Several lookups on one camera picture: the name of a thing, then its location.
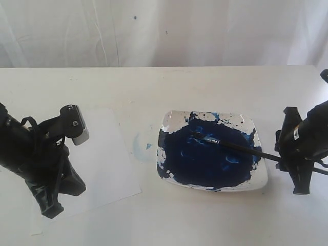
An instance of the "white curtain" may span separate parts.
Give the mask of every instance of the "white curtain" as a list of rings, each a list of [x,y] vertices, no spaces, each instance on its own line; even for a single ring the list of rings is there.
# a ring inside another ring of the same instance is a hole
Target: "white curtain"
[[[327,0],[0,0],[0,67],[328,68]]]

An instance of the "paint splatter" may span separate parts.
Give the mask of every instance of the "paint splatter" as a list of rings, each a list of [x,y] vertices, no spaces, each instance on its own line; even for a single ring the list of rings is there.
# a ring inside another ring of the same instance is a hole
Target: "paint splatter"
[[[166,155],[161,167],[157,166],[161,178],[170,178],[184,185],[208,187],[220,190],[223,187],[235,187],[251,179],[251,171],[256,169],[260,158],[226,147],[207,143],[191,136],[199,132],[206,136],[232,142],[244,147],[254,147],[253,132],[248,135],[224,124],[218,124],[218,115],[213,114],[215,121],[196,118],[192,112],[186,122],[189,124],[174,133],[160,131],[158,146]]]

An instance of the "sheet of paper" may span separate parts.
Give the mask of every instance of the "sheet of paper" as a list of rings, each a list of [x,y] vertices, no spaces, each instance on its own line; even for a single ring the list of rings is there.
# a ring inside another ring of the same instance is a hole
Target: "sheet of paper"
[[[141,192],[124,140],[110,109],[82,112],[90,138],[80,146],[66,139],[70,161],[87,190],[78,197],[59,194],[64,211],[54,219],[41,215],[32,197],[31,235],[42,233],[54,221],[98,208]]]

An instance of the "square plate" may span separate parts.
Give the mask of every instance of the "square plate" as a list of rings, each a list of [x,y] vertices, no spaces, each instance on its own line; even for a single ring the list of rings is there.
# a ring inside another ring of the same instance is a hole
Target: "square plate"
[[[263,158],[194,139],[192,132],[261,150],[254,123],[245,115],[170,111],[158,137],[157,171],[162,179],[211,191],[265,186],[268,173]]]

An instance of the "table surface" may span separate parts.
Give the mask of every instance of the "table surface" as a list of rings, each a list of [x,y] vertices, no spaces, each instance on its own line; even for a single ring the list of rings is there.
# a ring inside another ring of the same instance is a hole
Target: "table surface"
[[[263,150],[274,152],[286,106],[301,116],[327,100],[312,66],[0,69],[1,102],[37,122],[67,104],[113,109],[142,193],[53,223],[29,236],[31,194],[0,172],[0,245],[326,245],[328,178],[293,195],[288,173],[267,160],[261,190],[218,193],[175,186],[156,171],[161,121],[170,110],[234,112],[253,119]],[[146,150],[146,143],[153,146]]]

